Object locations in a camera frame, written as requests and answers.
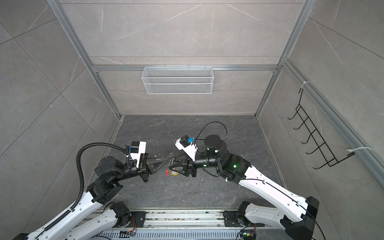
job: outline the stone-textured floor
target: stone-textured floor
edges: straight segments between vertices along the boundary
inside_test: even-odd
[[[211,121],[221,121],[228,129],[227,147],[230,152],[250,161],[258,170],[278,182],[262,133],[254,116],[125,116],[114,144],[130,145],[132,141],[146,141],[150,155],[167,156],[176,153],[175,141],[183,136],[196,137],[202,127]],[[218,134],[223,139],[221,124],[210,124],[201,137]],[[110,155],[124,161],[116,150]],[[198,169],[197,177],[183,175],[166,177],[166,166],[149,176],[144,183],[140,177],[121,181],[123,189],[114,201],[123,201],[129,208],[237,208],[242,201],[256,205],[272,205],[233,182],[212,177]]]

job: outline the wall tile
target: wall tile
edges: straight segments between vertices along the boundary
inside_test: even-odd
[[[292,78],[290,73],[283,71],[271,93],[270,100],[293,140],[341,237],[352,240],[380,239],[384,234],[384,224],[379,220],[384,214],[381,208],[384,190],[357,156],[352,156],[332,167],[313,169],[324,164],[324,158],[319,150],[310,155],[305,154],[315,150],[316,144],[312,138],[307,144],[301,143],[306,141],[309,132],[305,126],[299,130],[293,130],[293,127],[297,128],[301,124],[298,116],[288,120],[294,115],[294,109],[300,98],[297,94],[298,89],[300,84]],[[301,105],[336,158],[341,160],[346,157],[348,153],[346,149],[349,149],[349,146],[305,92],[301,97]],[[322,143],[319,136],[315,136],[315,139],[319,144]]]
[[[212,94],[147,94],[110,91],[121,114],[254,114],[264,91],[214,91]]]
[[[0,44],[11,39],[12,36],[9,32],[0,24]]]
[[[16,40],[60,92],[85,68],[57,19]]]
[[[260,116],[260,122],[275,155],[287,189],[304,197],[313,196],[318,199],[320,206],[316,221],[323,230],[326,239],[341,240],[340,234],[332,222],[322,197],[320,197],[311,176],[308,174],[301,156],[269,100]],[[315,227],[313,237],[315,239],[322,238],[317,227]]]
[[[384,159],[384,60],[311,19],[290,58]]]
[[[277,64],[280,56],[232,57],[91,57],[93,64]]]
[[[63,91],[63,96],[87,124],[91,123],[104,102],[103,95],[87,69]]]
[[[89,126],[102,142],[107,142],[115,123],[116,117],[108,103],[104,101]]]
[[[318,0],[311,18],[384,57],[384,2]]]
[[[304,0],[60,0],[61,3],[125,3],[125,4],[169,4],[169,3],[303,3]]]
[[[90,56],[279,56],[301,4],[63,7]]]
[[[60,93],[15,40],[0,53],[1,155]]]
[[[49,187],[24,232],[35,231],[76,200],[80,188],[76,155],[80,148],[93,142],[100,142],[100,139],[91,128],[88,128]],[[102,150],[103,147],[92,147],[81,155],[81,166],[83,167],[86,183],[99,160]]]
[[[99,73],[110,91],[145,91],[141,71],[102,71]],[[265,90],[271,71],[215,71],[214,91]]]
[[[0,157],[0,235],[23,231],[52,181],[83,136],[87,124],[59,96]]]
[[[13,37],[55,18],[46,0],[4,0],[0,4],[0,22]]]

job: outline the mesh basket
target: mesh basket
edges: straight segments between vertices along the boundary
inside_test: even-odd
[[[214,72],[209,67],[147,67],[141,78],[148,94],[212,93]]]

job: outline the black wire hook rack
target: black wire hook rack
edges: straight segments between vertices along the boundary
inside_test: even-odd
[[[345,159],[353,156],[355,153],[354,152],[351,152],[349,153],[345,158],[343,158],[342,160],[337,160],[337,158],[335,157],[335,155],[333,154],[332,150],[329,148],[328,144],[326,143],[326,141],[324,140],[323,136],[321,135],[321,133],[319,132],[319,130],[317,129],[317,127],[313,124],[311,118],[308,116],[308,114],[306,113],[306,111],[304,110],[304,108],[302,107],[302,105],[300,104],[301,103],[301,97],[303,96],[303,89],[300,88],[299,90],[299,94],[300,94],[300,100],[299,100],[299,104],[297,105],[297,107],[295,108],[295,111],[296,113],[293,115],[293,117],[291,118],[288,118],[289,120],[292,120],[296,115],[298,115],[301,119],[301,121],[303,122],[298,128],[293,128],[294,130],[298,130],[300,129],[303,125],[307,128],[308,132],[310,133],[310,135],[308,136],[308,139],[306,142],[301,142],[302,144],[307,144],[308,141],[310,140],[310,138],[312,137],[312,139],[314,140],[314,142],[316,143],[316,146],[317,148],[315,148],[315,150],[313,150],[312,152],[306,152],[306,154],[312,154],[314,152],[316,152],[317,150],[319,150],[322,154],[322,156],[324,157],[324,160],[326,161],[325,164],[321,165],[320,167],[313,167],[314,169],[320,169],[322,167],[324,167],[325,165],[328,165],[330,167],[338,164],[338,163],[341,163],[342,161],[344,161]],[[303,114],[300,114],[299,113],[299,110],[303,110],[303,112],[305,113],[305,116],[303,116]],[[307,125],[306,122],[310,121],[311,124],[313,125],[314,127],[314,130],[311,131]],[[313,136],[313,134],[317,133],[320,137],[321,137],[321,140],[323,143],[321,143],[319,145],[318,141],[316,141],[315,137]],[[331,160],[327,160],[327,158],[325,157],[324,155],[324,150],[321,149],[321,147],[325,145],[326,148],[328,148],[329,152],[331,153],[332,155],[332,159]]]

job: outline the white zip tie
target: white zip tie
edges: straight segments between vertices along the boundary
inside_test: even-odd
[[[310,82],[304,81],[303,85],[300,88],[303,88],[304,84],[306,84],[306,83],[310,83]]]
[[[371,149],[373,150],[373,148],[371,147],[357,147],[357,148],[354,148],[354,149],[347,149],[348,152],[353,152],[355,150],[359,150],[359,149]]]

